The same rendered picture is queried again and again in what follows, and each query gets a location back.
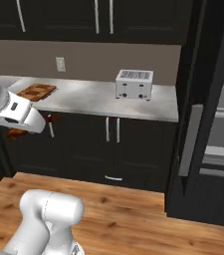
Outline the black lower cupboard door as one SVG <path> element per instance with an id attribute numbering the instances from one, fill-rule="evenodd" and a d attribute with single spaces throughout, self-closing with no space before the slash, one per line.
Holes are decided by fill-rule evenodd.
<path id="1" fill-rule="evenodd" d="M 48 115 L 52 115 L 55 137 L 51 137 Z M 0 131 L 8 151 L 9 159 L 16 171 L 59 176 L 63 168 L 60 149 L 59 114 L 41 111 L 46 125 L 41 133 L 11 132 L 1 127 Z"/>
<path id="2" fill-rule="evenodd" d="M 61 127 L 65 169 L 112 169 L 112 142 L 106 139 L 106 117 L 63 114 Z"/>
<path id="3" fill-rule="evenodd" d="M 114 169 L 169 175 L 177 123 L 120 118 L 120 142 L 114 142 Z"/>

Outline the brown wooden cutting board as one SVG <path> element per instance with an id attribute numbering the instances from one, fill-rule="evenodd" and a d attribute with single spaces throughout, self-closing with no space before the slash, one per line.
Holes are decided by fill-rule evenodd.
<path id="1" fill-rule="evenodd" d="M 38 102 L 50 95 L 57 87 L 45 84 L 33 84 L 27 89 L 18 93 L 18 96 L 28 99 L 31 102 Z"/>

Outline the black fridge door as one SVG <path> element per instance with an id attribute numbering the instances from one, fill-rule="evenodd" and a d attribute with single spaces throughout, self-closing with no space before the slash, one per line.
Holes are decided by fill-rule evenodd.
<path id="1" fill-rule="evenodd" d="M 182 47 L 177 75 L 178 128 L 165 191 L 165 212 L 181 162 L 194 106 L 207 102 L 214 71 L 224 48 L 224 0 L 194 0 L 187 43 Z"/>

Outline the black upper cupboard door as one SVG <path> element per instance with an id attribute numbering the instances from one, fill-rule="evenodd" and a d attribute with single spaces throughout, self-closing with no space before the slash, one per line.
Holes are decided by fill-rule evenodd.
<path id="1" fill-rule="evenodd" d="M 106 39 L 115 43 L 183 45 L 186 42 L 193 0 L 105 0 Z"/>
<path id="2" fill-rule="evenodd" d="M 94 0 L 29 0 L 29 32 L 41 41 L 97 41 Z"/>
<path id="3" fill-rule="evenodd" d="M 20 0 L 26 32 L 22 32 L 16 0 L 0 0 L 0 40 L 23 40 L 28 36 L 29 0 Z"/>

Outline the black lower drawer front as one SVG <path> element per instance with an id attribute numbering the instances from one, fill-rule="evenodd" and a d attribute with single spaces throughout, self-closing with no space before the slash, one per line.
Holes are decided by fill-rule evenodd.
<path id="1" fill-rule="evenodd" d="M 165 178 L 162 174 L 145 172 L 142 170 L 128 169 L 94 169 L 72 167 L 64 170 L 66 178 L 84 180 L 88 182 L 102 183 L 114 186 L 123 186 L 156 192 L 165 191 Z M 105 175 L 122 177 L 122 181 L 113 181 L 105 178 Z"/>

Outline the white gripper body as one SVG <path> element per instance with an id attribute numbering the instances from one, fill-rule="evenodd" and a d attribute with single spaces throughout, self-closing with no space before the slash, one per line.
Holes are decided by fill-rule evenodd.
<path id="1" fill-rule="evenodd" d="M 41 133 L 44 130 L 45 125 L 45 119 L 35 108 L 30 109 L 23 122 L 24 130 L 34 133 Z"/>

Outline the white wall outlet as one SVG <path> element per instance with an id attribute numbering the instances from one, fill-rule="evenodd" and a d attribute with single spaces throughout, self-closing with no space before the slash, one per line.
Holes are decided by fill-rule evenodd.
<path id="1" fill-rule="evenodd" d="M 58 72 L 65 72 L 66 71 L 65 59 L 63 57 L 57 57 L 56 58 L 56 64 L 57 64 L 57 71 Z"/>

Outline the black cupboard door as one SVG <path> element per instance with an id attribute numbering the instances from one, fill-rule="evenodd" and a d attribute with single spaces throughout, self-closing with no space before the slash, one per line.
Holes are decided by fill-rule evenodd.
<path id="1" fill-rule="evenodd" d="M 97 41 L 94 0 L 29 0 L 29 32 L 41 41 Z"/>
<path id="2" fill-rule="evenodd" d="M 65 169 L 112 169 L 112 142 L 106 139 L 106 117 L 63 114 L 61 127 Z"/>
<path id="3" fill-rule="evenodd" d="M 28 36 L 29 0 L 20 0 L 26 32 L 22 32 L 16 0 L 0 0 L 0 40 L 23 40 Z"/>
<path id="4" fill-rule="evenodd" d="M 106 39 L 115 43 L 183 45 L 186 42 L 193 0 L 105 0 Z"/>
<path id="5" fill-rule="evenodd" d="M 114 169 L 169 175 L 177 123 L 120 118 L 120 142 L 114 142 Z"/>
<path id="6" fill-rule="evenodd" d="M 51 137 L 48 115 L 52 115 L 55 137 Z M 41 111 L 46 125 L 41 133 L 11 132 L 1 127 L 0 131 L 8 151 L 9 159 L 16 171 L 59 176 L 63 168 L 60 149 L 59 114 Z"/>

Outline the white four-slot toaster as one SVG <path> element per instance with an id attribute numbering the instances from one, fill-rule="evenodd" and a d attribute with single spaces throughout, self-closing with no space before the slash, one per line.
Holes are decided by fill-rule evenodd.
<path id="1" fill-rule="evenodd" d="M 154 71 L 120 70 L 115 78 L 117 99 L 151 100 Z"/>

